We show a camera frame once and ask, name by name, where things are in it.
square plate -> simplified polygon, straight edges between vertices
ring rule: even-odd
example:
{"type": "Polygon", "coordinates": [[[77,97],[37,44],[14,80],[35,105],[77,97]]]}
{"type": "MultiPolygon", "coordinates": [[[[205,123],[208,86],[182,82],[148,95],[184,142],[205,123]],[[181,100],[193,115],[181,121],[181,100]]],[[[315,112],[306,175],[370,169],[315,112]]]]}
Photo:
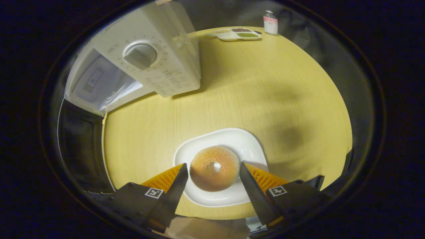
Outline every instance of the square plate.
{"type": "MultiPolygon", "coordinates": [[[[201,149],[220,145],[232,150],[241,162],[269,171],[267,161],[258,140],[248,131],[239,128],[217,130],[190,139],[180,145],[174,154],[174,166],[190,163],[201,149]]],[[[204,207],[225,207],[250,202],[240,177],[229,188],[218,192],[207,192],[198,188],[189,178],[183,192],[187,198],[204,207]]]]}

green food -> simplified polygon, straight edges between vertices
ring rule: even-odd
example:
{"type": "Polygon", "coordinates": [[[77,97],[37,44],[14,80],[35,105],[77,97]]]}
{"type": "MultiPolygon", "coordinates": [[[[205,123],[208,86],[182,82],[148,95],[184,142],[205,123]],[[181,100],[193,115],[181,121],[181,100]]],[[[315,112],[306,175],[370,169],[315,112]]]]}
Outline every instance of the green food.
{"type": "Polygon", "coordinates": [[[237,34],[240,37],[258,37],[257,35],[252,34],[252,33],[237,33],[237,34]]]}

round table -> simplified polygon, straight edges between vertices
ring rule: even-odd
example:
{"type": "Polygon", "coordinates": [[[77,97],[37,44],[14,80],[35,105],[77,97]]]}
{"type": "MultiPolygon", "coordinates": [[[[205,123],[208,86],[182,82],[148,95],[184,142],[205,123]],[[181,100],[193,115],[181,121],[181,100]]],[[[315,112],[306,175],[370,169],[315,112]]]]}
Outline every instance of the round table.
{"type": "MultiPolygon", "coordinates": [[[[142,183],[173,167],[188,139],[222,128],[241,128],[260,142],[269,171],[285,180],[324,175],[322,189],[342,172],[351,150],[344,101],[327,73],[280,35],[224,42],[199,37],[201,87],[173,97],[150,93],[107,114],[104,155],[116,188],[142,183]]],[[[255,216],[251,203],[208,208],[181,196],[176,214],[205,219],[255,216]]]]}

microwave oven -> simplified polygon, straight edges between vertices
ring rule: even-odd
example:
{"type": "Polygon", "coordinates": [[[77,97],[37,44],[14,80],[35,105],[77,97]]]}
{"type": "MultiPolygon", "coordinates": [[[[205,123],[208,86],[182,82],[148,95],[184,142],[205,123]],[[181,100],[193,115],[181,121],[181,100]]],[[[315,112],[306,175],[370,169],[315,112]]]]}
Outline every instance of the microwave oven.
{"type": "Polygon", "coordinates": [[[200,87],[198,40],[181,3],[150,4],[116,19],[81,49],[64,99],[103,116],[150,92],[162,97],[200,87]]]}

glazed donut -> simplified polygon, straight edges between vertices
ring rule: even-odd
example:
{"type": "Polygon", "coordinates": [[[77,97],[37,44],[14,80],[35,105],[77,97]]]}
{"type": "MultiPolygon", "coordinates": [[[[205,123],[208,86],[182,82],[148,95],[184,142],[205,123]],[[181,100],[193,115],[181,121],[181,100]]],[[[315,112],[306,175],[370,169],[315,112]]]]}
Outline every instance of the glazed donut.
{"type": "Polygon", "coordinates": [[[237,156],[223,146],[202,149],[190,164],[190,178],[193,183],[208,192],[217,192],[230,187],[238,175],[237,156]]]}

